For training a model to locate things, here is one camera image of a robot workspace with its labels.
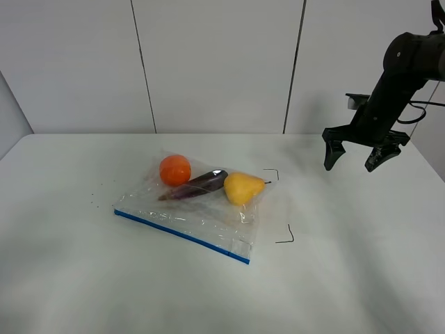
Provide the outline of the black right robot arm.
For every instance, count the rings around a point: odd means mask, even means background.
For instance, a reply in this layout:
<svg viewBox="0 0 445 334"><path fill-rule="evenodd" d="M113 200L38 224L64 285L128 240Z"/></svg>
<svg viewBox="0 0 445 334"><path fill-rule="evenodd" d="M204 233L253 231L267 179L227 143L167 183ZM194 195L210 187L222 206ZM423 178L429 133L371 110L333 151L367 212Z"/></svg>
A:
<svg viewBox="0 0 445 334"><path fill-rule="evenodd" d="M368 95L348 93L348 108L355 111L350 124L326 128L322 137L326 152L324 167L332 170L346 152L343 142L372 148L365 168L372 172L401 153L410 137L392 127L411 102L416 91L428 81L444 80L444 34L414 35L395 38L383 59L383 73Z"/></svg>

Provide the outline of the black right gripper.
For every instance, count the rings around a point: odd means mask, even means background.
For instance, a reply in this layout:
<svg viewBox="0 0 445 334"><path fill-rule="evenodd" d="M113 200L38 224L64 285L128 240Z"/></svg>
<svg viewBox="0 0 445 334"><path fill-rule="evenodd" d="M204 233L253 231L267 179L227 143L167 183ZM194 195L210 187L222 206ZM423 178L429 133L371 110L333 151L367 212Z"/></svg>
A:
<svg viewBox="0 0 445 334"><path fill-rule="evenodd" d="M322 137L325 141L325 169L332 170L346 153L343 141L373 147L364 164L370 173L384 162L397 157L401 153L399 145L405 146L409 142L409 136L405 132L391 129L398 117L383 104L376 108L374 104L367 102L358 107L350 124L324 129Z"/></svg>

